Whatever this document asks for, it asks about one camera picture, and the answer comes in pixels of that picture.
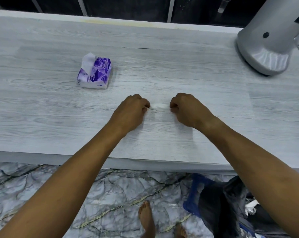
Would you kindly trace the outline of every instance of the marble floor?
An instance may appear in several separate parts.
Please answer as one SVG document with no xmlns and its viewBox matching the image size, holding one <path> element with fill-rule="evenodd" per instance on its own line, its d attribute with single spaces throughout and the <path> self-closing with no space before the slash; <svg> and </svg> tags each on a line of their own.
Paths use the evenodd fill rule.
<svg viewBox="0 0 299 238">
<path fill-rule="evenodd" d="M 0 162 L 0 229 L 58 168 Z M 228 181 L 232 176 L 206 175 Z M 64 237 L 140 237 L 138 208 L 149 200 L 156 237 L 173 237 L 181 222 L 188 237 L 213 237 L 202 220 L 182 207 L 191 186 L 188 173 L 102 169 Z"/>
</svg>

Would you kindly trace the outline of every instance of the forearm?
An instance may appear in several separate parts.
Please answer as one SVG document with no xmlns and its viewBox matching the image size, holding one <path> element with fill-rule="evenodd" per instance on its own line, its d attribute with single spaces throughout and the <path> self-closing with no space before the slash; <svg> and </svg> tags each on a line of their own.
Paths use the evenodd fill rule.
<svg viewBox="0 0 299 238">
<path fill-rule="evenodd" d="M 123 137 L 118 127 L 107 124 L 47 180 L 0 231 L 0 237 L 63 237 Z"/>
<path fill-rule="evenodd" d="M 218 118 L 198 129 L 222 152 L 272 218 L 292 237 L 299 237 L 299 173 Z"/>
</svg>

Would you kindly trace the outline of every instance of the fist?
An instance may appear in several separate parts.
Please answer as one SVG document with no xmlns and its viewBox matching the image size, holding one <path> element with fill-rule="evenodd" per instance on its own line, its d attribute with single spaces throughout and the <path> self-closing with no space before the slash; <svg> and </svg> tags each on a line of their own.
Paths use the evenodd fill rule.
<svg viewBox="0 0 299 238">
<path fill-rule="evenodd" d="M 150 103 L 139 94 L 128 96 L 114 111 L 109 123 L 122 129 L 124 134 L 136 129 L 143 122 Z"/>
<path fill-rule="evenodd" d="M 215 118 L 210 110 L 191 94 L 178 93 L 171 99 L 169 106 L 180 123 L 192 128 L 200 129 Z"/>
</svg>

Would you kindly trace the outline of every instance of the foot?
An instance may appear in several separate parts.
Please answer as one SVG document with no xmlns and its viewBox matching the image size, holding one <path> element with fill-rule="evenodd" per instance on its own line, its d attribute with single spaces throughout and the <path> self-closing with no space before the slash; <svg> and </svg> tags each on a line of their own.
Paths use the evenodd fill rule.
<svg viewBox="0 0 299 238">
<path fill-rule="evenodd" d="M 176 224 L 175 227 L 175 238 L 187 238 L 187 233 L 185 231 L 185 229 L 182 227 L 182 225 L 180 223 Z"/>
<path fill-rule="evenodd" d="M 141 221 L 145 232 L 155 234 L 155 224 L 153 220 L 152 209 L 150 208 L 149 201 L 145 201 L 138 210 L 138 217 Z"/>
</svg>

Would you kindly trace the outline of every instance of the purple tissue package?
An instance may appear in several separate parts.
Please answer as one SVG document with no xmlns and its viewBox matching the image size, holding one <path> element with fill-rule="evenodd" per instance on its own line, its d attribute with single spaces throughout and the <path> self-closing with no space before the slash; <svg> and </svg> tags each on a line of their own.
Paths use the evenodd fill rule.
<svg viewBox="0 0 299 238">
<path fill-rule="evenodd" d="M 81 69 L 77 76 L 78 83 L 83 88 L 106 89 L 111 69 L 110 59 L 88 53 L 82 59 Z"/>
</svg>

